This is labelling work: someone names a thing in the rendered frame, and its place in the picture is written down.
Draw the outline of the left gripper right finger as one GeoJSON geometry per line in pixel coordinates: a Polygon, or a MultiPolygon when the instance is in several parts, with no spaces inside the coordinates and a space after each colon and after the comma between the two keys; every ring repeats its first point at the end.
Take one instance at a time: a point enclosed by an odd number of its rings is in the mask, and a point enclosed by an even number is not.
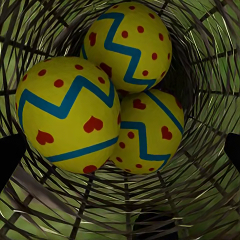
{"type": "Polygon", "coordinates": [[[228,133],[223,151],[238,170],[238,174],[240,174],[240,134],[228,133]]]}

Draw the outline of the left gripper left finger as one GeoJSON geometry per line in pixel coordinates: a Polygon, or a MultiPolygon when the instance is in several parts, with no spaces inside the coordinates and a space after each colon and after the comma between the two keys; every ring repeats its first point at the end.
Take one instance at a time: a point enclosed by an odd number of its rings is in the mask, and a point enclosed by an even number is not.
{"type": "Polygon", "coordinates": [[[0,138],[0,193],[26,152],[21,133],[0,138]]]}

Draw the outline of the easter egg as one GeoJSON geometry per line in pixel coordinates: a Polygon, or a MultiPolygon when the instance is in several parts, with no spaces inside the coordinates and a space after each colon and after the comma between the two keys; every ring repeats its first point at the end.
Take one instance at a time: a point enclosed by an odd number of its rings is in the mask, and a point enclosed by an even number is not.
{"type": "Polygon", "coordinates": [[[146,176],[171,161],[183,140],[183,107],[165,90],[119,96],[121,125],[109,160],[122,171],[146,176]]]}
{"type": "Polygon", "coordinates": [[[29,142],[50,163],[74,174],[100,171],[121,128],[121,105],[110,77],[76,56],[37,62],[22,75],[15,110],[29,142]]]}
{"type": "Polygon", "coordinates": [[[161,17],[139,2],[105,10],[83,38],[80,58],[99,66],[118,95],[134,95],[159,84],[170,69],[172,41],[161,17]]]}

